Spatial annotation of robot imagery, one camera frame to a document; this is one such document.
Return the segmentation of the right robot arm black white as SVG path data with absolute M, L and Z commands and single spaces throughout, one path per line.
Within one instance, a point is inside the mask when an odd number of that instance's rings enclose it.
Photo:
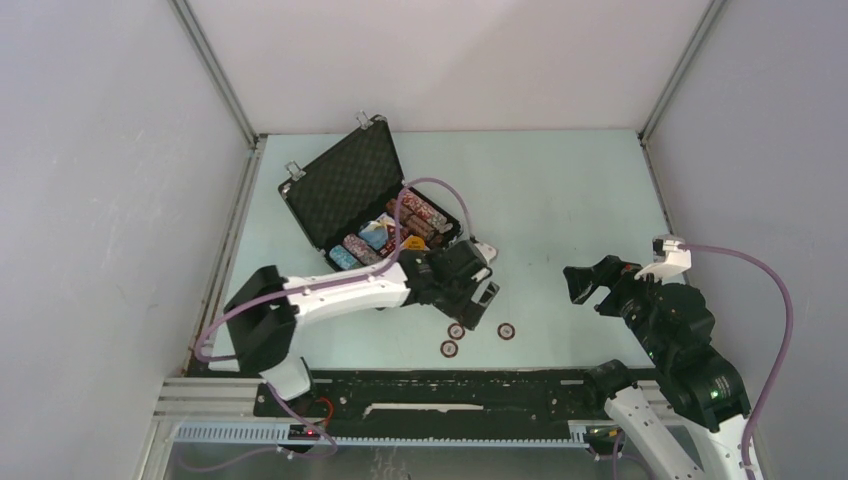
M 744 382 L 711 344 L 715 318 L 696 288 L 672 282 L 688 270 L 687 252 L 656 256 L 641 266 L 609 255 L 590 267 L 563 270 L 570 301 L 581 305 L 601 287 L 601 316 L 620 318 L 656 369 L 656 382 L 696 444 L 694 462 L 660 426 L 644 390 L 619 360 L 589 369 L 581 392 L 585 411 L 614 420 L 661 479 L 760 479 L 746 435 L 753 418 Z

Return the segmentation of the orange big blind button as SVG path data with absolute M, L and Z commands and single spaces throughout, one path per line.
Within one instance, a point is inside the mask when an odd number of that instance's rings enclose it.
M 414 250 L 414 251 L 428 251 L 429 247 L 424 239 L 421 237 L 411 235 L 407 237 L 402 243 L 401 247 L 406 250 Z

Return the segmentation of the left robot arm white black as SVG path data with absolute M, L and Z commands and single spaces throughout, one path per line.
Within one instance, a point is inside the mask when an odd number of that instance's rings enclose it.
M 291 354 L 297 333 L 311 324 L 369 309 L 430 305 L 467 330 L 480 322 L 499 287 L 491 281 L 498 256 L 477 239 L 431 251 L 402 249 L 397 257 L 359 269 L 313 277 L 283 277 L 263 267 L 227 304 L 223 325 L 240 372 L 260 376 L 292 416 L 316 403 L 304 358 Z

